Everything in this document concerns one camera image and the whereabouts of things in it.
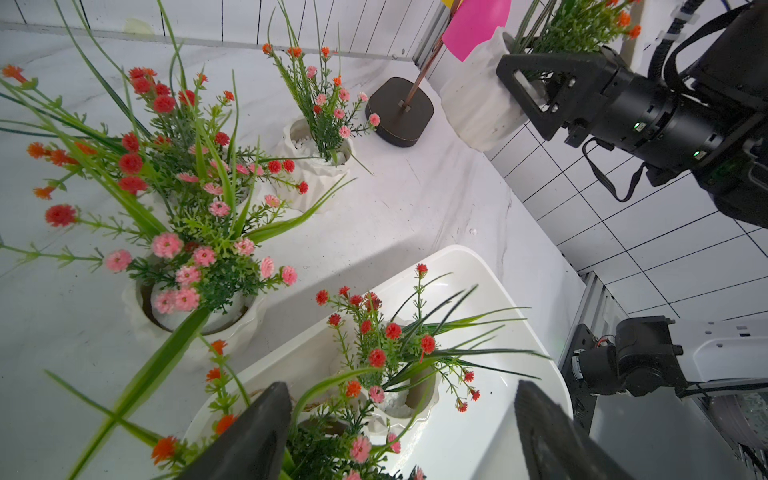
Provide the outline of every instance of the green leaf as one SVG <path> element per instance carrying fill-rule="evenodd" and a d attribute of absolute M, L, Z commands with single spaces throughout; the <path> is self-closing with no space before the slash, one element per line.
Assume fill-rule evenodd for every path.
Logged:
<path fill-rule="evenodd" d="M 318 383 L 317 385 L 311 387 L 309 390 L 307 390 L 304 393 L 304 395 L 301 396 L 299 401 L 296 402 L 296 406 L 293 407 L 293 414 L 291 415 L 291 423 L 290 423 L 291 429 L 296 428 L 296 422 L 299 420 L 299 414 L 304 411 L 304 406 L 306 406 L 306 404 L 309 403 L 310 400 L 315 399 L 315 397 L 325 392 L 327 389 L 331 388 L 332 386 L 339 385 L 357 376 L 366 375 L 368 373 L 376 373 L 376 372 L 381 372 L 381 369 L 374 369 L 373 367 L 369 367 L 366 369 L 357 369 L 357 370 L 353 370 L 352 372 L 344 372 L 344 373 L 340 373 L 339 375 L 328 377 L 327 379 L 324 379 L 322 382 Z"/>
<path fill-rule="evenodd" d="M 56 383 L 64 387 L 67 391 L 69 391 L 72 395 L 78 397 L 83 402 L 87 403 L 88 405 L 92 406 L 93 408 L 97 409 L 99 412 L 105 414 L 106 416 L 113 419 L 115 422 L 119 423 L 128 433 L 139 439 L 140 441 L 144 442 L 145 444 L 149 445 L 150 447 L 154 448 L 155 445 L 157 445 L 157 442 L 160 441 L 163 437 L 155 432 L 152 432 L 151 430 L 147 430 L 144 427 L 140 427 L 139 425 L 136 425 L 135 423 L 129 422 L 128 420 L 125 420 L 117 415 L 114 414 L 111 410 L 99 405 L 98 403 L 94 402 L 93 400 L 89 399 L 84 393 L 79 392 L 74 386 L 67 383 L 63 378 L 56 375 L 53 372 L 50 372 L 48 370 L 45 370 L 45 373 L 51 377 Z"/>
<path fill-rule="evenodd" d="M 210 311 L 207 309 L 195 310 L 171 333 L 163 345 L 157 349 L 125 387 L 123 394 L 120 395 L 112 409 L 116 416 L 126 418 L 147 401 L 179 363 L 194 337 L 202 330 L 209 315 Z M 88 447 L 80 455 L 78 462 L 67 477 L 68 479 L 77 478 L 82 473 L 116 425 L 117 422 L 113 419 L 109 419 L 101 425 Z"/>

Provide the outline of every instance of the white ceramic pot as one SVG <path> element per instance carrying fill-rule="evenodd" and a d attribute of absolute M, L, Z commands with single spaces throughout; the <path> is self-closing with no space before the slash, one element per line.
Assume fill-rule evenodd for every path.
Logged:
<path fill-rule="evenodd" d="M 310 126 L 304 117 L 292 121 L 283 129 L 283 139 L 277 145 L 275 155 L 277 157 L 306 157 L 308 155 L 299 152 L 293 142 L 310 137 Z M 306 212 L 315 204 L 331 187 L 349 173 L 349 159 L 356 157 L 355 148 L 351 138 L 342 142 L 339 148 L 339 165 L 325 162 L 321 157 L 296 160 L 296 169 L 291 177 L 297 184 L 306 182 L 309 191 L 304 195 L 295 188 L 288 188 L 282 184 L 276 185 L 277 196 L 289 202 L 291 208 Z M 319 209 L 319 212 L 328 211 L 332 200 L 328 200 Z"/>
<path fill-rule="evenodd" d="M 150 300 L 148 294 L 142 291 L 139 282 L 131 281 L 123 291 L 123 302 L 125 312 L 131 323 L 134 335 L 139 343 L 148 353 L 154 353 L 168 339 L 171 331 L 181 320 L 186 318 L 186 313 L 178 313 L 163 319 L 161 326 L 159 322 L 150 320 L 144 311 L 145 306 Z M 264 295 L 256 297 L 235 298 L 235 304 L 228 314 L 223 314 L 221 310 L 211 313 L 211 316 L 203 328 L 203 335 L 208 343 L 216 340 L 225 340 L 227 342 L 227 353 L 235 353 L 250 342 L 256 333 L 262 319 L 264 318 L 264 309 L 261 305 L 264 301 Z M 194 339 L 189 349 L 179 365 L 187 371 L 197 370 L 202 366 L 210 364 L 210 352 L 208 347 L 199 339 Z"/>

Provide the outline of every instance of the flower pot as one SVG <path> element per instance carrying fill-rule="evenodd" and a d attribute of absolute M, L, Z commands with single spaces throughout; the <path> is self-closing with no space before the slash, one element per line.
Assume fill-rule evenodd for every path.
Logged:
<path fill-rule="evenodd" d="M 409 380 L 409 382 L 418 382 L 433 371 L 433 369 L 428 369 Z M 373 409 L 372 421 L 368 423 L 370 433 L 372 435 L 385 435 L 390 430 L 399 434 L 406 428 L 414 413 L 416 414 L 415 424 L 424 422 L 429 418 L 432 407 L 439 400 L 438 384 L 439 377 L 432 375 L 428 380 L 419 383 L 411 389 L 402 392 L 385 393 L 384 403 L 376 405 Z M 419 408 L 419 403 L 424 398 L 427 400 Z"/>
<path fill-rule="evenodd" d="M 488 151 L 518 130 L 528 117 L 496 76 L 496 67 L 507 54 L 502 28 L 481 43 L 440 91 L 445 117 L 459 138 L 477 151 Z M 536 104 L 546 103 L 544 85 L 533 82 L 528 94 Z"/>
<path fill-rule="evenodd" d="M 297 148 L 294 142 L 309 138 L 309 142 L 301 148 Z M 296 169 L 292 173 L 292 178 L 297 184 L 306 182 L 309 190 L 300 194 L 295 188 L 286 187 L 282 184 L 276 185 L 277 196 L 286 200 L 291 208 L 306 212 L 315 204 L 331 187 L 349 172 L 348 160 L 356 156 L 355 148 L 351 138 L 342 142 L 339 148 L 339 164 L 333 165 L 326 162 L 317 153 L 317 147 L 311 140 L 310 126 L 304 117 L 297 118 L 283 129 L 283 139 L 277 145 L 276 156 L 278 157 L 314 157 L 308 159 L 296 160 Z M 328 200 L 319 209 L 324 212 L 329 209 L 333 200 Z"/>
<path fill-rule="evenodd" d="M 175 313 L 169 316 L 158 314 L 152 306 L 152 289 L 153 286 L 131 281 L 123 291 L 125 312 L 131 322 L 131 328 L 139 343 L 149 353 L 154 353 L 160 348 L 174 329 L 189 315 L 189 313 Z M 264 310 L 261 308 L 263 301 L 262 295 L 243 297 L 236 294 L 233 305 L 227 313 L 222 310 L 211 313 L 203 327 L 203 335 L 208 343 L 224 340 L 227 342 L 227 353 L 230 354 L 247 345 L 264 318 Z M 210 363 L 209 358 L 208 347 L 199 339 L 194 339 L 180 361 L 180 365 L 187 370 L 195 370 L 201 366 L 207 366 Z"/>

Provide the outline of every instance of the potted plant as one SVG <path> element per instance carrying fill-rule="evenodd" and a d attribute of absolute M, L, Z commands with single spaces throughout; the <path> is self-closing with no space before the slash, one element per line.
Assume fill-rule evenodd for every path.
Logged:
<path fill-rule="evenodd" d="M 37 78 L 28 80 L 13 65 L 2 69 L 0 84 L 7 94 L 1 95 L 25 106 L 39 122 L 3 123 L 20 124 L 25 129 L 21 133 L 39 135 L 44 141 L 30 144 L 27 152 L 66 172 L 35 188 L 38 198 L 52 200 L 72 181 L 92 180 L 132 221 L 131 225 L 116 217 L 103 219 L 70 204 L 57 204 L 45 213 L 52 227 L 90 227 L 123 237 L 134 245 L 133 251 L 75 255 L 65 247 L 53 254 L 34 244 L 24 249 L 1 241 L 0 248 L 20 253 L 22 261 L 48 257 L 67 264 L 78 260 L 92 263 L 95 269 L 105 265 L 114 273 L 128 272 L 133 281 L 124 294 L 127 312 L 151 351 L 190 318 L 200 326 L 207 323 L 205 333 L 219 333 L 233 346 L 247 343 L 260 319 L 256 298 L 296 282 L 291 266 L 275 266 L 269 257 L 256 257 L 256 246 L 306 221 L 336 190 L 327 191 L 304 215 L 292 220 L 280 220 L 284 200 L 273 195 L 254 197 L 258 182 L 279 184 L 298 194 L 305 194 L 308 187 L 291 178 L 293 160 L 278 161 L 258 147 L 235 145 L 239 110 L 234 73 L 233 91 L 217 95 L 213 104 L 203 108 L 200 93 L 205 91 L 207 77 L 200 72 L 188 78 L 178 48 L 171 66 L 173 77 L 178 59 L 177 85 L 163 83 L 149 68 L 126 73 L 107 56 L 122 77 L 123 100 L 80 52 L 132 129 L 114 136 L 106 126 L 89 126 L 84 115 L 71 113 L 63 105 L 61 96 L 52 100 Z M 135 101 L 153 114 L 149 127 L 134 115 Z M 230 131 L 226 124 L 232 117 Z M 161 199 L 166 223 L 147 206 L 147 194 Z M 202 345 L 195 346 L 189 358 L 202 359 L 204 354 Z"/>
<path fill-rule="evenodd" d="M 637 1 L 548 0 L 535 19 L 541 3 L 532 2 L 514 38 L 505 40 L 507 34 L 497 28 L 490 40 L 475 47 L 441 90 L 445 116 L 456 134 L 470 147 L 488 151 L 527 121 L 496 76 L 503 55 L 595 52 L 622 35 L 637 38 L 641 27 L 630 25 L 627 11 Z M 530 81 L 528 94 L 543 107 L 548 103 L 546 84 L 552 80 L 551 72 L 524 74 Z"/>
<path fill-rule="evenodd" d="M 284 52 L 276 51 L 269 40 L 262 51 L 273 61 L 288 91 L 296 101 L 302 117 L 291 121 L 283 129 L 283 139 L 276 155 L 281 157 L 308 157 L 296 161 L 297 181 L 306 182 L 310 192 L 300 196 L 287 186 L 279 185 L 278 192 L 291 207 L 306 211 L 348 171 L 348 161 L 357 160 L 353 137 L 364 135 L 376 128 L 379 116 L 371 114 L 367 121 L 355 121 L 356 113 L 368 101 L 360 92 L 355 98 L 344 88 L 339 70 L 334 76 L 329 61 L 334 52 L 321 47 L 318 37 L 318 65 L 308 65 L 306 54 L 299 46 L 290 19 L 282 2 L 278 6 L 286 20 L 290 46 Z"/>

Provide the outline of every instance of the pink flower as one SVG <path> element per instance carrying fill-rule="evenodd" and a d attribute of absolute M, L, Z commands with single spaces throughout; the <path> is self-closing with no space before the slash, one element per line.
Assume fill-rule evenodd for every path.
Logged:
<path fill-rule="evenodd" d="M 189 149 L 188 149 L 187 151 L 188 151 L 189 153 L 191 153 L 192 155 L 197 155 L 197 149 L 195 148 L 195 146 L 194 146 L 194 145 L 192 145 L 191 147 L 189 147 Z M 208 148 L 207 148 L 207 147 L 203 147 L 203 155 L 205 155 L 205 154 L 207 154 L 207 153 L 208 153 Z"/>
<path fill-rule="evenodd" d="M 200 281 L 200 271 L 194 266 L 183 266 L 176 271 L 176 282 L 181 286 L 189 286 Z"/>
<path fill-rule="evenodd" d="M 386 442 L 390 443 L 392 440 L 394 440 L 396 438 L 397 438 L 397 435 L 395 435 L 394 433 L 389 433 L 386 436 Z M 391 444 L 389 447 L 392 449 L 392 451 L 394 453 L 400 453 L 400 442 L 395 442 L 395 443 Z"/>
<path fill-rule="evenodd" d="M 203 190 L 211 195 L 221 195 L 224 193 L 224 188 L 221 185 L 216 184 L 205 184 L 203 185 Z"/>
<path fill-rule="evenodd" d="M 291 286 L 299 279 L 299 276 L 296 275 L 296 269 L 292 266 L 284 266 L 283 267 L 283 282 L 287 286 Z"/>
<path fill-rule="evenodd" d="M 191 312 L 200 305 L 200 294 L 192 287 L 185 287 L 176 292 L 176 308 L 182 312 Z"/>
<path fill-rule="evenodd" d="M 173 313 L 176 309 L 176 290 L 165 290 L 154 299 L 154 308 L 160 313 Z"/>
<path fill-rule="evenodd" d="M 161 233 L 152 240 L 152 251 L 160 258 L 173 258 L 181 252 L 181 239 L 171 232 Z"/>
<path fill-rule="evenodd" d="M 249 256 L 256 249 L 256 245 L 253 243 L 253 241 L 247 238 L 238 240 L 237 242 L 235 242 L 234 246 L 235 246 L 235 250 L 237 250 L 237 254 L 242 255 L 244 257 Z"/>
<path fill-rule="evenodd" d="M 131 254 L 127 250 L 118 250 L 107 255 L 104 263 L 109 270 L 113 272 L 122 272 L 128 268 L 128 264 L 133 260 Z"/>
<path fill-rule="evenodd" d="M 262 278 L 270 278 L 272 274 L 275 273 L 275 263 L 269 257 L 261 260 L 261 266 L 259 268 L 261 269 Z"/>
<path fill-rule="evenodd" d="M 372 386 L 368 391 L 368 395 L 374 403 L 384 403 L 384 389 L 380 386 Z"/>
<path fill-rule="evenodd" d="M 216 263 L 216 252 L 211 247 L 198 247 L 192 253 L 194 262 L 200 266 L 211 266 Z"/>
<path fill-rule="evenodd" d="M 272 208 L 278 208 L 280 206 L 280 199 L 274 195 L 267 195 L 264 197 L 264 203 Z"/>
<path fill-rule="evenodd" d="M 208 207 L 208 211 L 216 217 L 226 217 L 230 214 L 230 210 L 232 210 L 230 206 L 221 200 L 216 200 Z"/>
<path fill-rule="evenodd" d="M 195 177 L 194 175 L 190 175 L 186 172 L 180 173 L 176 176 L 179 180 L 183 182 L 189 182 L 191 184 L 196 184 L 198 181 L 200 181 L 199 178 Z"/>
<path fill-rule="evenodd" d="M 352 442 L 352 449 L 349 450 L 349 456 L 357 463 L 365 463 L 368 454 L 371 452 L 371 441 L 365 435 L 361 435 Z"/>

